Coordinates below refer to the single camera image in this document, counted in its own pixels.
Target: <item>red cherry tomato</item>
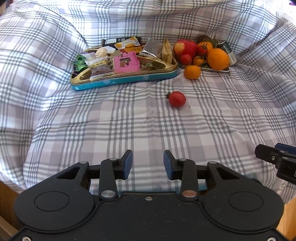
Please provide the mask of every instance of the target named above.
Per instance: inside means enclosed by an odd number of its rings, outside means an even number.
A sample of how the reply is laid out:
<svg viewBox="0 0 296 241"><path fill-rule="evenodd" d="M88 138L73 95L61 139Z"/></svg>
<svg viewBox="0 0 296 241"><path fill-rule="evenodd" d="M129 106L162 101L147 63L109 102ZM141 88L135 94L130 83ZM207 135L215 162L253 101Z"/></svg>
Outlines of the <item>red cherry tomato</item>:
<svg viewBox="0 0 296 241"><path fill-rule="evenodd" d="M207 55L207 45L198 46L196 48L196 52L197 52L197 55L199 55L199 56Z"/></svg>
<svg viewBox="0 0 296 241"><path fill-rule="evenodd" d="M166 97L170 105L173 107L181 107L186 103L185 95L179 91L169 92L166 94Z"/></svg>

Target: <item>green tin can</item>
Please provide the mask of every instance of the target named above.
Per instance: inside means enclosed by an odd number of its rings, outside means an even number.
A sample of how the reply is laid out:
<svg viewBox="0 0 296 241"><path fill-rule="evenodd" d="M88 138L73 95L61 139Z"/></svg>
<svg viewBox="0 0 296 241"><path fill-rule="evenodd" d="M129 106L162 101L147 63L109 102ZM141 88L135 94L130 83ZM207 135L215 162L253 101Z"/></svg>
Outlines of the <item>green tin can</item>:
<svg viewBox="0 0 296 241"><path fill-rule="evenodd" d="M228 54L229 57L229 65L235 65L237 63L237 59L233 53L233 51L231 50L231 47L229 46L229 44L227 43L226 40L224 40L222 43L219 43L219 48L222 49L225 53Z"/></svg>

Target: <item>blue tin tray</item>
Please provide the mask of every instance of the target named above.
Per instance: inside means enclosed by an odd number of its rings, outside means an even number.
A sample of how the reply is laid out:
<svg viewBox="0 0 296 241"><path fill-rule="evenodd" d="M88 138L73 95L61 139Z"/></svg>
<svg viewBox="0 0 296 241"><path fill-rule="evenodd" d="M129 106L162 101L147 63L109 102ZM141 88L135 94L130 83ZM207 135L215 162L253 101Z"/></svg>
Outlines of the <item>blue tin tray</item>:
<svg viewBox="0 0 296 241"><path fill-rule="evenodd" d="M87 51L96 51L98 48L92 48ZM153 81L153 80L167 80L178 75L178 63L173 58L172 64L168 64L160 59L155 59L145 56L137 56L141 65L146 65L151 62L156 70L143 70L133 73L113 74L97 79L90 80L90 69L86 69L77 76L70 79L70 83L74 90L86 90L97 87L104 87L109 85L119 85L126 83Z"/></svg>

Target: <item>pink snack package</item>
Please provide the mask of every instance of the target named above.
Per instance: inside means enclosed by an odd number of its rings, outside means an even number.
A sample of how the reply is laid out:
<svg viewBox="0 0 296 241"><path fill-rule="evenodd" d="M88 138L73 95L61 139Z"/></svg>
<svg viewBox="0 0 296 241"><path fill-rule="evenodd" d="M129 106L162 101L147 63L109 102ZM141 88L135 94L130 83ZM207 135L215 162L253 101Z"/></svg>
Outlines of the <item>pink snack package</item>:
<svg viewBox="0 0 296 241"><path fill-rule="evenodd" d="M140 62L134 51L114 57L114 72L117 74L140 71Z"/></svg>

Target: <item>paper bag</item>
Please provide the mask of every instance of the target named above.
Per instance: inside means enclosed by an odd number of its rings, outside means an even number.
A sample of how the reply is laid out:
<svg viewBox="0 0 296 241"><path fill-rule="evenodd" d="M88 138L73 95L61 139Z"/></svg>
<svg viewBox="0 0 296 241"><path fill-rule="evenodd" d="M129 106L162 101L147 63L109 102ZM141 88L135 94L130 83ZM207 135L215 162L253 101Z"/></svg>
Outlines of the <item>paper bag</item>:
<svg viewBox="0 0 296 241"><path fill-rule="evenodd" d="M171 49L170 42L168 41L168 38L165 37L165 40L163 42L163 49L161 51L161 60L172 64L172 59L173 59L173 53Z"/></svg>

